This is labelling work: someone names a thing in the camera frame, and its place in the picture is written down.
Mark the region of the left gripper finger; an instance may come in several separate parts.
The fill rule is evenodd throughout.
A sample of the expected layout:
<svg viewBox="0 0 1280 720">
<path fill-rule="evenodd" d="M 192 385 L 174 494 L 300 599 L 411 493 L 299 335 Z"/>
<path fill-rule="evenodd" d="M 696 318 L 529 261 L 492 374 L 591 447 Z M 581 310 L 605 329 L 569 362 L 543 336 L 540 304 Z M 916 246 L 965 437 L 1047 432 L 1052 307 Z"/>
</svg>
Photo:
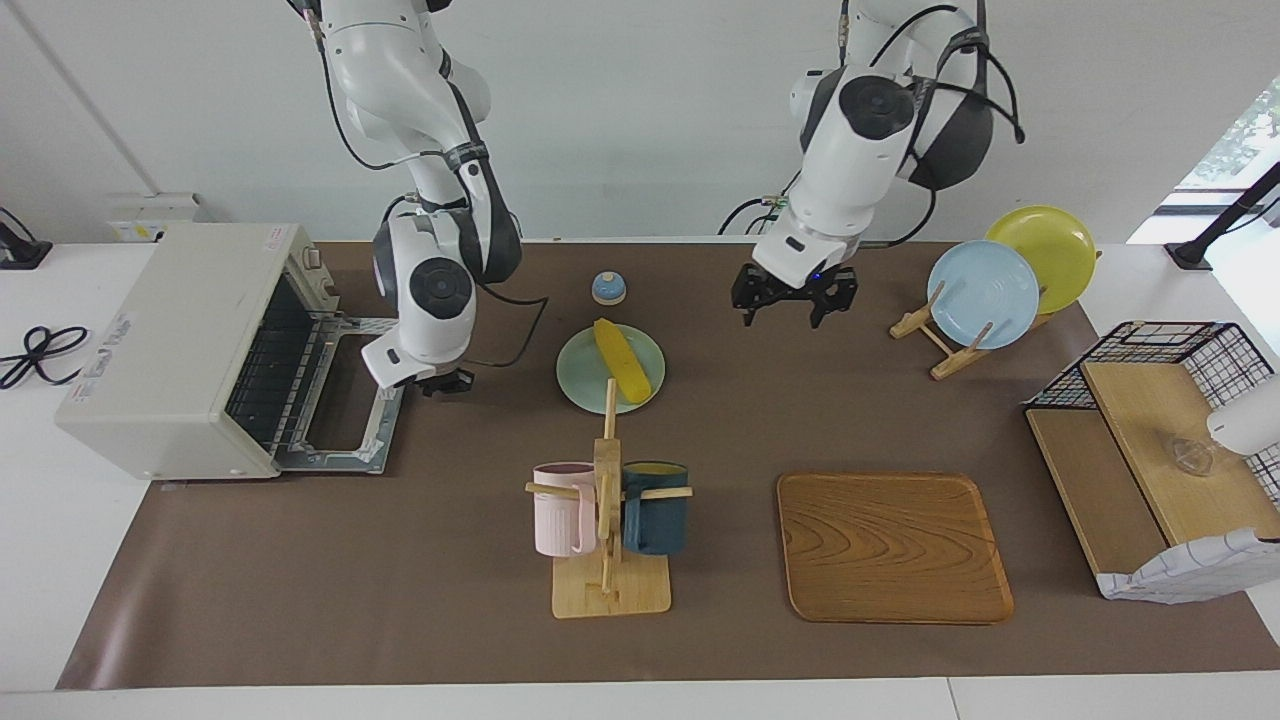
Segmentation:
<svg viewBox="0 0 1280 720">
<path fill-rule="evenodd" d="M 741 266 L 731 287 L 731 305 L 750 327 L 768 290 L 767 274 L 759 266 Z"/>
<path fill-rule="evenodd" d="M 855 270 L 827 270 L 814 274 L 808 282 L 812 302 L 810 328 L 818 329 L 820 323 L 833 313 L 846 313 L 859 288 Z"/>
</svg>

